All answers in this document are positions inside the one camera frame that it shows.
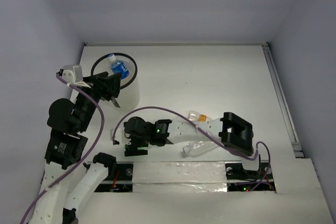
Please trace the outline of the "blue-label bottle white cap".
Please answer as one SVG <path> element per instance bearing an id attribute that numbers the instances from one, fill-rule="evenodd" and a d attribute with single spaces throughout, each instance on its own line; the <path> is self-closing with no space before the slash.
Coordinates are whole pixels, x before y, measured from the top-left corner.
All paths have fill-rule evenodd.
<path id="1" fill-rule="evenodd" d="M 129 70 L 122 60 L 119 60 L 115 54 L 108 55 L 110 61 L 110 69 L 114 74 L 121 73 L 121 79 L 125 79 L 129 76 Z"/>

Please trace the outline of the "orange-label bottle yellow cap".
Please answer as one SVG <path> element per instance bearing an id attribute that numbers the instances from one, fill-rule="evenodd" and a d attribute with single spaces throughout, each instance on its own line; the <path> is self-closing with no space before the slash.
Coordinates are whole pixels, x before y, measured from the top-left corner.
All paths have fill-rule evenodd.
<path id="1" fill-rule="evenodd" d="M 189 111 L 187 118 L 193 122 L 209 122 L 212 120 L 207 115 L 198 113 L 197 111 L 194 110 Z"/>

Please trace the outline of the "green plastic bottle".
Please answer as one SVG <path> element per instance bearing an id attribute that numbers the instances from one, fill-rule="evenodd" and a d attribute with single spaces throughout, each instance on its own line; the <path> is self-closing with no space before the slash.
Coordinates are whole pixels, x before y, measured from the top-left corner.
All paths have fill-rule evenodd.
<path id="1" fill-rule="evenodd" d="M 148 144 L 130 143 L 125 145 L 125 150 L 137 151 L 137 150 L 147 150 L 149 148 Z"/>

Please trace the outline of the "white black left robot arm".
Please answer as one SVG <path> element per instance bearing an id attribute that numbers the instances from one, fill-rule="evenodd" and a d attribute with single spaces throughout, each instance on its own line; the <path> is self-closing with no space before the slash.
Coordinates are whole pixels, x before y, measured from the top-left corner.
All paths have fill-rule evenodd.
<path id="1" fill-rule="evenodd" d="M 98 153 L 91 164 L 85 164 L 86 174 L 72 192 L 69 187 L 73 172 L 83 164 L 98 143 L 103 127 L 104 114 L 99 101 L 118 97 L 121 74 L 107 72 L 81 77 L 79 83 L 66 78 L 71 71 L 62 69 L 56 77 L 78 91 L 74 102 L 58 99 L 49 108 L 48 126 L 50 140 L 45 154 L 45 171 L 39 195 L 29 206 L 33 212 L 29 223 L 78 223 L 83 208 L 95 189 L 104 179 L 116 174 L 117 161 L 112 155 Z M 92 146 L 84 153 L 87 137 L 83 136 L 95 111 L 99 111 L 101 125 Z"/>

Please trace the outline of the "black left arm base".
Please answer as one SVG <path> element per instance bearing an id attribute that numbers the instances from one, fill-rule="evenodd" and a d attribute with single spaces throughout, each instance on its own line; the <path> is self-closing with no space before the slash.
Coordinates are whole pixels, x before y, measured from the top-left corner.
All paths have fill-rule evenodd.
<path id="1" fill-rule="evenodd" d="M 114 175 L 109 175 L 95 189 L 95 193 L 131 193 L 133 192 L 133 163 L 117 162 Z"/>

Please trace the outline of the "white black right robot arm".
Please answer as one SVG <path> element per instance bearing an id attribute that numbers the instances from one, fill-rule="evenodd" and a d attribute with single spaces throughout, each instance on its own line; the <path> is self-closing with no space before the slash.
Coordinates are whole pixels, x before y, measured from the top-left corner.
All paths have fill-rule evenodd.
<path id="1" fill-rule="evenodd" d="M 243 164 L 226 168 L 228 179 L 256 181 L 261 177 L 258 151 L 253 147 L 253 126 L 234 113 L 226 112 L 215 120 L 161 119 L 154 123 L 134 116 L 123 124 L 128 140 L 124 155 L 143 156 L 148 147 L 164 147 L 185 142 L 185 156 L 200 156 L 212 147 L 220 147 L 246 160 Z"/>

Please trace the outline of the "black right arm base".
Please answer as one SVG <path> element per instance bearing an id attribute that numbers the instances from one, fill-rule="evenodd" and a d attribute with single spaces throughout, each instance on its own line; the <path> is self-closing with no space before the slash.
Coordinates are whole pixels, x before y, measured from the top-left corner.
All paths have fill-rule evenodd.
<path id="1" fill-rule="evenodd" d="M 264 177 L 268 167 L 268 162 L 261 162 L 259 169 L 245 170 L 242 163 L 226 163 L 227 191 L 248 192 Z M 276 186 L 271 167 L 266 177 L 254 189 L 254 191 L 276 191 Z"/>

